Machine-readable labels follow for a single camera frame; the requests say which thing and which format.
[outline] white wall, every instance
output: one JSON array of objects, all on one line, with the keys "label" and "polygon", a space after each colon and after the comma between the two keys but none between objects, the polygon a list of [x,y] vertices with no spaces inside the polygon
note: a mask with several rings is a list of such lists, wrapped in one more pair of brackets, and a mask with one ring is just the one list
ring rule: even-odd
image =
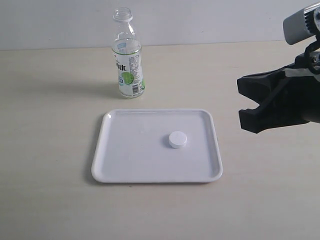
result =
[{"label": "white wall", "polygon": [[282,22],[315,0],[0,0],[0,50],[105,47],[129,7],[143,45],[282,40]]}]

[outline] plastic bottle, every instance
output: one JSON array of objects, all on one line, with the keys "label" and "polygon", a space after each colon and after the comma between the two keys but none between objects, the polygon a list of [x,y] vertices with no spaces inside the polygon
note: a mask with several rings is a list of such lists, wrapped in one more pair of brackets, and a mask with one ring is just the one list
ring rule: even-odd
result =
[{"label": "plastic bottle", "polygon": [[114,11],[116,30],[112,50],[118,69],[119,90],[127,98],[136,98],[145,91],[141,44],[137,39],[132,19],[129,8],[119,7]]}]

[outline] green lime graphic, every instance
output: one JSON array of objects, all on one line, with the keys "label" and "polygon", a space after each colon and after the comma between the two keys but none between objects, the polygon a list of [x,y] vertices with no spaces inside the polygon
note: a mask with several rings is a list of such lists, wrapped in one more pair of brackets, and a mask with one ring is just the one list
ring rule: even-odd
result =
[{"label": "green lime graphic", "polygon": [[132,84],[132,82],[134,81],[134,76],[132,75],[131,72],[125,71],[122,74],[123,80],[125,84]]},{"label": "green lime graphic", "polygon": [[142,85],[142,89],[145,89],[145,88],[146,88],[146,85],[145,85],[145,79],[142,79],[142,83],[141,83],[141,85]]}]

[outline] bottle label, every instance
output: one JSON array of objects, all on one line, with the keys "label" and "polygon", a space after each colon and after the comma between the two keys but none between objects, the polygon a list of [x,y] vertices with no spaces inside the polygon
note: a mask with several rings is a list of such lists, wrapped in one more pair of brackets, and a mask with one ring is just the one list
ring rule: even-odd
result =
[{"label": "bottle label", "polygon": [[145,81],[141,67],[141,49],[129,55],[113,52],[118,68],[120,92],[128,97],[139,96],[145,90]]}]

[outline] white tray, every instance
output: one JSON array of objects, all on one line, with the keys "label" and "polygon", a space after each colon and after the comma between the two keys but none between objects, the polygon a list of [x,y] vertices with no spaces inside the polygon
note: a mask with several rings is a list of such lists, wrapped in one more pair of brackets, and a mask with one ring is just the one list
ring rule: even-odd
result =
[{"label": "white tray", "polygon": [[[172,132],[186,144],[173,148]],[[116,109],[102,121],[91,168],[101,183],[208,183],[223,172],[212,116],[203,109]]]}]

